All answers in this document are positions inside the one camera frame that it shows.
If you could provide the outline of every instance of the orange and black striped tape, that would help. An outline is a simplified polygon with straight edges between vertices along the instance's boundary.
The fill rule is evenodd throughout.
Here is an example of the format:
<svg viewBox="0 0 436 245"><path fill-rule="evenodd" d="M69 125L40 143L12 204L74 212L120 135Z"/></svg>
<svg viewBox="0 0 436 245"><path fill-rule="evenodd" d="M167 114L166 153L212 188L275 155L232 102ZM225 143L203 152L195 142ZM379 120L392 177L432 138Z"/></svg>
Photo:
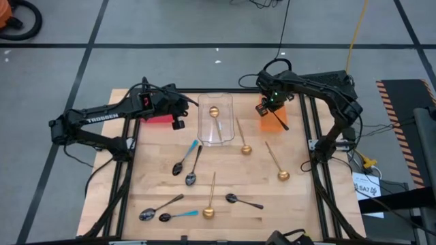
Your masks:
<svg viewBox="0 0 436 245"><path fill-rule="evenodd" d="M431 92L431 88L430 88L429 84L426 82L426 80L421 79L421 81L424 83L425 87L427 88L427 91L429 92L431 101L433 101L433 103L436 105L436 99Z"/></svg>
<svg viewBox="0 0 436 245"><path fill-rule="evenodd" d="M383 100L384 107L386 108L389 120L392 123L392 128L395 132L396 139L400 144L401 151L403 152L404 159L406 160L407 167L409 168L409 172L415 183L415 186L416 188L424 188L425 187L424 181L421 178L420 170L418 169L418 166L415 163L415 159L412 156L411 150L409 148L409 144L407 143L406 137L403 133L403 130L401 129L401 125L398 120L398 117L396 117L394 107L392 106L392 103L389 99L389 95L386 91L386 88L384 87L383 82L380 81L377 81L376 85L377 88L379 89L381 100Z"/></svg>

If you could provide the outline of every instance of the yellow connector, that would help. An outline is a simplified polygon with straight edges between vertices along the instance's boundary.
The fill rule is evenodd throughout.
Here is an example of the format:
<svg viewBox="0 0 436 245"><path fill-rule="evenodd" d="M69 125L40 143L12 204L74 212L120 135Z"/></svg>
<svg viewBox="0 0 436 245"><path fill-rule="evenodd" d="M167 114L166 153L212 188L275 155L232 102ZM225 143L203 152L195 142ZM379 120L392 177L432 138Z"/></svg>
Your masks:
<svg viewBox="0 0 436 245"><path fill-rule="evenodd" d="M358 152L357 150L354 150L354 151L356 151L357 154L359 154L362 157L362 160L363 160L362 164L363 164L364 168L368 169L368 168L371 168L371 166L374 166L375 164L377 164L377 160L370 159L370 158L364 156L362 153Z"/></svg>

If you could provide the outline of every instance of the clear plastic container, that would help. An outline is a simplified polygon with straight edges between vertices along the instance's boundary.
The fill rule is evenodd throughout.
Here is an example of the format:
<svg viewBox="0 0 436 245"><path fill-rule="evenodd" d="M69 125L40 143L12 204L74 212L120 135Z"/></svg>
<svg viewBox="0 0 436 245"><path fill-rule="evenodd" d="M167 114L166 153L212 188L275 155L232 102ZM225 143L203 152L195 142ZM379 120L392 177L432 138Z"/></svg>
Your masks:
<svg viewBox="0 0 436 245"><path fill-rule="evenodd" d="M233 97L229 93L204 93L198 96L198 139L205 146L225 146L234 138ZM219 114L211 116L212 107Z"/></svg>

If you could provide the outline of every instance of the yellow cable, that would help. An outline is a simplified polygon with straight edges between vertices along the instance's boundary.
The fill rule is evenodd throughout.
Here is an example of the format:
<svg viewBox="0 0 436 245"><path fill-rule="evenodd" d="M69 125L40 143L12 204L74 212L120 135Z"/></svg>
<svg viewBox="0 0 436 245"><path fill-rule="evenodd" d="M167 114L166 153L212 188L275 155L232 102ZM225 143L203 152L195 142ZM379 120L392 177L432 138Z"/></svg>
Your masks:
<svg viewBox="0 0 436 245"><path fill-rule="evenodd" d="M365 2L363 3L362 13L360 13L359 22L357 23L356 30L354 31L352 43L349 46L348 57L347 57L347 66L345 67L345 71L347 72L347 74L348 74L349 63L352 59L353 45L354 45L354 42L356 41L357 33L359 33L359 28L360 28L360 24L362 24L363 16L365 15L365 12L367 11L367 5L368 5L368 0L365 0Z"/></svg>

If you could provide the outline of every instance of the gray floor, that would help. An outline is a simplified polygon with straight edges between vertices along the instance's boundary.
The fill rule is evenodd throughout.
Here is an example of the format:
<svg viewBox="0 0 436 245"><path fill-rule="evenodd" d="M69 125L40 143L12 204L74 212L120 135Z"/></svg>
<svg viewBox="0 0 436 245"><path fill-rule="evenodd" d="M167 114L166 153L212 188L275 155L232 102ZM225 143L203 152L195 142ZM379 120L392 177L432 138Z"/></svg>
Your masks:
<svg viewBox="0 0 436 245"><path fill-rule="evenodd" d="M87 44L102 0L32 1L41 10L41 33L24 44ZM285 1L259 10L246 1L109 0L96 44L277 43ZM401 1L421 44L436 44L436 3ZM292 0L283 38L289 44L348 44L363 1ZM25 10L19 13L32 19ZM48 121L65 107L86 45L81 48L1 48L0 41L0 244L17 241L51 147ZM413 44L394 1L370 1L358 44ZM256 73L276 48L93 49L75 108L106 103L113 88L146 76L156 85L236 88L237 78ZM346 49L283 49L298 74L344 69ZM425 50L436 65L436 50ZM388 124L376 80L429 80L414 49L354 50L349 71L364 108L365 124ZM100 126L91 128L100 131ZM393 132L363 138L359 149L379 162L384 179L411 182ZM90 163L93 150L72 146ZM28 242L73 238L91 169L58 152Z"/></svg>

